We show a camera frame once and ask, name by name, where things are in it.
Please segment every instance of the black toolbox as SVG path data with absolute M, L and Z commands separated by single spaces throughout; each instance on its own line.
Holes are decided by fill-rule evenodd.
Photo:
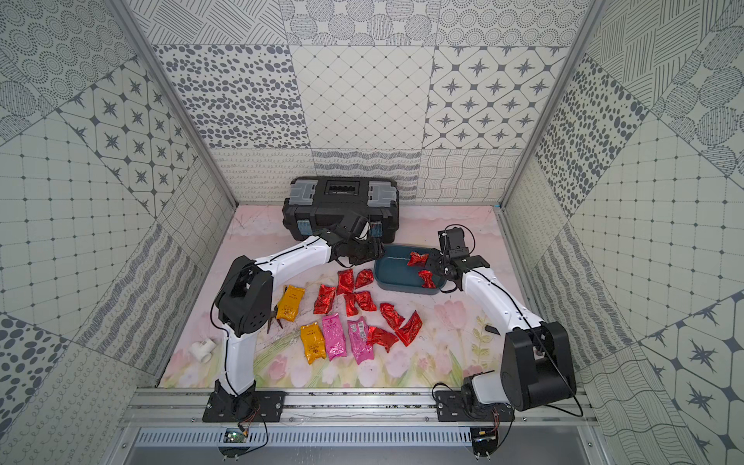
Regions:
M 334 225 L 348 211 L 370 222 L 370 233 L 389 244 L 395 240 L 400 217 L 398 188 L 385 178 L 329 178 L 303 176 L 292 181 L 284 199 L 284 227 L 296 240 Z

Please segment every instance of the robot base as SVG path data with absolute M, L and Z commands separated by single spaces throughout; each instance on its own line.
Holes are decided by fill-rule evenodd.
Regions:
M 493 409 L 496 409 L 501 422 L 514 418 L 514 409 L 507 403 L 481 404 L 472 389 L 472 378 L 463 380 L 459 391 L 440 389 L 434 392 L 437 400 L 437 419 L 440 422 L 454 421 L 493 421 Z
M 284 408 L 284 391 L 256 391 L 256 382 L 239 396 L 228 393 L 219 383 L 214 382 L 214 392 L 209 395 L 204 410 L 204 423 L 237 423 L 250 418 L 258 409 L 260 419 L 276 423 Z

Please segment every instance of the pliers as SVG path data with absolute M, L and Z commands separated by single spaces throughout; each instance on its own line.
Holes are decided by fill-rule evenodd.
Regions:
M 277 320 L 277 314 L 279 313 L 279 305 L 274 305 L 274 311 L 271 315 L 269 315 L 269 326 L 266 328 L 266 334 L 269 334 L 269 331 L 272 328 L 272 320 Z M 279 323 L 279 327 L 281 329 L 284 329 L 284 326 L 281 324 L 281 320 L 277 320 L 277 323 Z

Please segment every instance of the floral tabletop mat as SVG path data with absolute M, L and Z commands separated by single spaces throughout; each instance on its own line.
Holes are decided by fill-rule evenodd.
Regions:
M 224 334 L 209 322 L 211 302 L 232 261 L 240 255 L 258 258 L 297 244 L 282 226 L 281 206 L 241 206 L 222 243 L 204 287 L 196 301 L 176 351 L 170 359 L 160 383 L 162 388 L 210 388 L 222 369 Z M 396 243 L 438 247 L 437 231 L 452 223 L 470 228 L 477 240 L 476 253 L 491 265 L 501 282 L 516 296 L 521 292 L 514 277 L 504 240 L 490 207 L 421 207 L 400 209 L 400 229 Z M 371 268 L 373 263 L 357 266 L 354 273 Z M 374 360 L 356 364 L 347 337 L 348 356 L 329 362 L 318 359 L 308 365 L 299 327 L 320 322 L 321 315 L 312 313 L 321 284 L 335 286 L 337 263 L 317 266 L 289 280 L 287 284 L 307 290 L 294 322 L 282 321 L 283 328 L 273 322 L 271 332 L 260 330 L 254 373 L 260 388 L 413 388 L 429 387 L 438 381 L 459 386 L 462 379 L 481 371 L 495 370 L 501 363 L 503 341 L 483 331 L 488 324 L 483 310 L 462 292 L 420 295 L 380 289 L 376 283 L 369 290 L 378 305 L 389 302 L 408 320 L 418 311 L 423 327 L 413 343 L 393 345 L 390 353 L 374 346 Z M 277 302 L 281 291 L 275 292 Z M 346 328 L 344 299 L 337 297 L 331 313 L 337 312 Z M 390 331 L 385 319 L 377 312 L 363 312 L 369 325 Z M 207 338 L 217 343 L 213 356 L 200 363 L 189 347 Z

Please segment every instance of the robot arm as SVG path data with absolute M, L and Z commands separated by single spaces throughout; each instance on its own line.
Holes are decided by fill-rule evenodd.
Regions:
M 230 396 L 255 390 L 253 360 L 258 330 L 269 320 L 272 294 L 292 277 L 339 257 L 348 257 L 351 265 L 380 258 L 385 250 L 378 238 L 368 235 L 365 218 L 348 214 L 331 230 L 322 230 L 298 246 L 257 258 L 238 257 L 214 303 L 219 320 L 227 333 L 225 367 L 219 387 Z
M 441 252 L 429 255 L 426 268 L 453 281 L 478 302 L 504 337 L 500 373 L 480 373 L 463 381 L 466 408 L 477 411 L 508 402 L 522 411 L 574 396 L 576 381 L 565 328 L 529 311 L 501 285 L 486 260 L 471 257 L 461 228 L 439 231 L 439 242 Z

